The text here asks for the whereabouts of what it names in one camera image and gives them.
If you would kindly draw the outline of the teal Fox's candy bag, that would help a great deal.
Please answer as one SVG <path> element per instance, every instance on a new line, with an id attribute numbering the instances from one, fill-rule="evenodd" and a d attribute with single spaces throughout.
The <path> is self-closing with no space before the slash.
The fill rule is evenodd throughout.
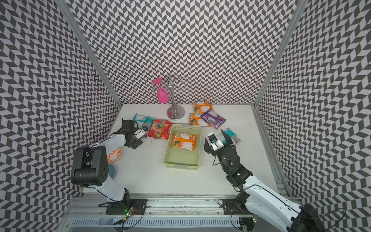
<path id="1" fill-rule="evenodd" d="M 236 145 L 238 144 L 239 142 L 241 142 L 240 138 L 230 129 L 230 128 L 226 128 L 224 130 L 224 133 L 226 133 L 232 140 L 232 145 Z M 222 142 L 222 143 L 226 143 L 226 138 L 225 136 L 223 135 L 223 133 L 219 133 L 217 135 L 217 138 Z"/>

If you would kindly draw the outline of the orange Fox's candy bag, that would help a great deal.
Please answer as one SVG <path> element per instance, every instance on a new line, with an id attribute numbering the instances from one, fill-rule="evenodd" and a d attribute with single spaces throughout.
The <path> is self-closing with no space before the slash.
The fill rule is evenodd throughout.
<path id="1" fill-rule="evenodd" d="M 196 134 L 190 134 L 185 132 L 176 132 L 173 135 L 171 148 L 179 148 L 193 151 L 196 147 Z"/>

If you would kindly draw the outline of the light green plastic basket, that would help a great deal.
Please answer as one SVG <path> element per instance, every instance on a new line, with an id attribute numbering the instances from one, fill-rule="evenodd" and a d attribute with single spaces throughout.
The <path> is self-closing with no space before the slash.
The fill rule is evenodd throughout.
<path id="1" fill-rule="evenodd" d="M 201 138 L 201 126 L 173 124 L 164 158 L 165 166 L 197 170 L 202 145 Z"/>

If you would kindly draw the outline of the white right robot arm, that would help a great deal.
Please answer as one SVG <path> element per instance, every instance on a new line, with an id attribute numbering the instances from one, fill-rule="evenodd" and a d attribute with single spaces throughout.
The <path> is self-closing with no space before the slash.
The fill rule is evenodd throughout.
<path id="1" fill-rule="evenodd" d="M 324 232 L 326 229 L 317 211 L 310 205 L 299 205 L 261 182 L 240 163 L 232 139 L 224 131 L 221 142 L 211 132 L 205 139 L 204 150 L 217 158 L 227 181 L 239 189 L 236 206 L 241 213 L 249 212 L 263 218 L 281 232 Z"/>

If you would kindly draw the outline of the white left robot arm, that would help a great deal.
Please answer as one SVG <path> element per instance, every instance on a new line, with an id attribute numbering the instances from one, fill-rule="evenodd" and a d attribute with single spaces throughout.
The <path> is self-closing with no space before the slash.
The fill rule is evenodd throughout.
<path id="1" fill-rule="evenodd" d="M 73 154 L 70 180 L 74 185 L 92 188 L 110 204 L 131 203 L 129 191 L 116 184 L 109 176 L 108 155 L 115 150 L 133 148 L 137 142 L 138 123 L 133 120 L 122 120 L 121 128 L 107 139 L 96 144 L 77 148 Z"/>

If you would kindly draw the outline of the teal candy bag left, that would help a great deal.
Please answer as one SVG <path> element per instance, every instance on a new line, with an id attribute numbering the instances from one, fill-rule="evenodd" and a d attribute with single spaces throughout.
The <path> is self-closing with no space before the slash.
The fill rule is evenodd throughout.
<path id="1" fill-rule="evenodd" d="M 150 129 L 155 120 L 156 120 L 155 117 L 144 116 L 139 114 L 136 114 L 133 118 L 133 121 L 136 122 L 138 129 L 142 129 L 143 127 L 145 127 L 146 129 Z"/>

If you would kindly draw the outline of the orange patterned plate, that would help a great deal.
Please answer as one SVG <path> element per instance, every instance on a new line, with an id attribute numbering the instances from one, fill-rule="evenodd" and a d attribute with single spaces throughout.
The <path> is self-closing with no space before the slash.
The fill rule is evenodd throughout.
<path id="1" fill-rule="evenodd" d="M 121 156 L 121 148 L 115 149 L 113 152 L 107 155 L 108 163 L 114 163 L 119 160 Z"/>

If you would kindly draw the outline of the red 100 candy bag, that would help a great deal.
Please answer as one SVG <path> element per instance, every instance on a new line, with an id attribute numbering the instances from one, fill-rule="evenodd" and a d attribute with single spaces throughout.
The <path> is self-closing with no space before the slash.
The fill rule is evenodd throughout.
<path id="1" fill-rule="evenodd" d="M 148 136 L 154 139 L 168 140 L 172 125 L 170 121 L 157 119 L 153 122 Z"/>

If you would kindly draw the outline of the orange candy bag under purple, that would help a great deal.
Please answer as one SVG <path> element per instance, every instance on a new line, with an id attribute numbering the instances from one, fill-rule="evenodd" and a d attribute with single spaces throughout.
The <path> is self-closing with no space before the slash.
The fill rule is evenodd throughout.
<path id="1" fill-rule="evenodd" d="M 190 125 L 197 125 L 197 126 L 201 126 L 201 127 L 212 127 L 210 124 L 208 124 L 207 122 L 205 122 L 202 118 L 201 118 L 201 115 L 200 113 L 190 113 L 189 114 L 189 124 Z"/>

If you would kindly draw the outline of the blue plate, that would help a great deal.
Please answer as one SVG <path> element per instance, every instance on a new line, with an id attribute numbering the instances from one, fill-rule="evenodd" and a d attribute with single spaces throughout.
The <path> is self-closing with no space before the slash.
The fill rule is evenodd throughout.
<path id="1" fill-rule="evenodd" d="M 116 174 L 117 174 L 115 166 L 113 164 L 109 163 L 108 164 L 108 170 L 109 170 L 110 178 L 115 179 Z"/>

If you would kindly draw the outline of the chrome glass holder stand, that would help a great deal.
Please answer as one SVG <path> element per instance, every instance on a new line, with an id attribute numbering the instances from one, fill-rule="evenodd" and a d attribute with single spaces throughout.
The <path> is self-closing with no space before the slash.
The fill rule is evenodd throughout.
<path id="1" fill-rule="evenodd" d="M 168 74 L 165 77 L 165 89 L 171 99 L 171 106 L 167 110 L 167 117 L 170 120 L 179 121 L 185 115 L 185 110 L 175 101 L 175 91 L 181 91 L 184 88 L 184 78 L 178 77 L 174 74 Z"/>

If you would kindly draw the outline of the pink plastic wine glass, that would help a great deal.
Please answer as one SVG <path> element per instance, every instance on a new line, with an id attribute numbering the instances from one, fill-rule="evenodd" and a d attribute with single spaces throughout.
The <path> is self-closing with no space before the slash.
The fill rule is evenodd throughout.
<path id="1" fill-rule="evenodd" d="M 170 100 L 170 97 L 166 90 L 166 83 L 162 78 L 157 78 L 152 81 L 152 83 L 157 87 L 156 93 L 159 103 L 165 104 L 168 103 Z"/>

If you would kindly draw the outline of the orange candy bag at wall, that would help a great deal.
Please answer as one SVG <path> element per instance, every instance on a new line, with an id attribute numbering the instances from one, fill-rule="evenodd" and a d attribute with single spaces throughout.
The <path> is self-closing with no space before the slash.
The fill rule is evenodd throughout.
<path id="1" fill-rule="evenodd" d="M 213 110 L 212 104 L 209 101 L 196 101 L 192 104 L 193 112 L 203 114 L 208 110 Z"/>

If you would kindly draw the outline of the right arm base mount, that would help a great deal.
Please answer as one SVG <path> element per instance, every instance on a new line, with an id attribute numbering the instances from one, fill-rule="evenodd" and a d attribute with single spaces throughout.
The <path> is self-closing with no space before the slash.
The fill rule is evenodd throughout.
<path id="1" fill-rule="evenodd" d="M 242 214 L 250 215 L 245 206 L 247 199 L 250 195 L 246 192 L 239 193 L 235 198 L 222 199 L 221 207 L 223 208 L 225 215 Z"/>

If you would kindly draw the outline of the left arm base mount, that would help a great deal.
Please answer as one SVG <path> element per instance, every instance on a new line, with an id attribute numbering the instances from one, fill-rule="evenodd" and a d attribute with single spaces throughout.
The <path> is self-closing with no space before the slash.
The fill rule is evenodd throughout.
<path id="1" fill-rule="evenodd" d="M 135 215 L 143 215 L 146 210 L 148 200 L 147 199 L 132 199 L 128 202 L 116 202 L 116 203 L 107 203 L 106 208 L 107 215 L 128 215 L 131 207 L 134 208 L 133 213 Z"/>

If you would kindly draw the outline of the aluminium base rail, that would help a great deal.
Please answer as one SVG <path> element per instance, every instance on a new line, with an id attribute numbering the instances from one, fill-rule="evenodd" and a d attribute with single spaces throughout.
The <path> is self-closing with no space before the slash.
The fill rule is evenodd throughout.
<path id="1" fill-rule="evenodd" d="M 252 214 L 238 213 L 234 195 L 132 194 L 135 213 L 128 219 L 124 210 L 107 213 L 105 199 L 89 192 L 73 198 L 58 224 L 57 232 L 235 231 L 240 221 L 250 221 Z"/>

